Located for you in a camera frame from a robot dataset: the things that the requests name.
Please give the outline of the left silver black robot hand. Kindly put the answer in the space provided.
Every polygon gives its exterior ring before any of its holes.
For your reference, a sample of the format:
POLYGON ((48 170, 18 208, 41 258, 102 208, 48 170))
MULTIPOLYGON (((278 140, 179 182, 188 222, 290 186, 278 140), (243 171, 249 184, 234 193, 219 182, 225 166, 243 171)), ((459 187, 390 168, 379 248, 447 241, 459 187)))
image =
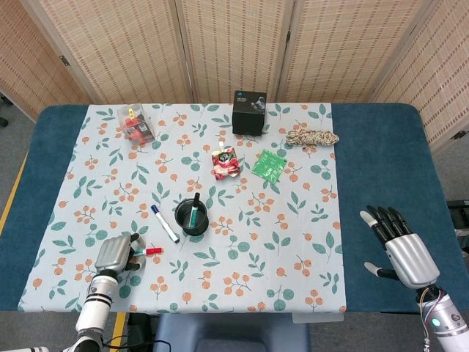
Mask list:
POLYGON ((106 239, 95 261, 97 274, 116 278, 124 271, 139 271, 144 267, 144 259, 136 254, 142 253, 145 246, 138 233, 106 239))

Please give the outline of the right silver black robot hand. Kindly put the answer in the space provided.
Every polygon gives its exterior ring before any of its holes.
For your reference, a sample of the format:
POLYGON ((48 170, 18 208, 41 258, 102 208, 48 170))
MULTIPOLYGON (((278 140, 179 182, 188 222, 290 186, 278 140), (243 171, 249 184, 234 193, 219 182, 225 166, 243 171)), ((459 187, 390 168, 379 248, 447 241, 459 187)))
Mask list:
POLYGON ((392 264, 391 269, 365 262, 364 267, 377 277, 400 281, 405 287, 420 290, 436 283, 440 271, 420 236, 392 208, 367 206, 360 217, 372 229, 392 264))

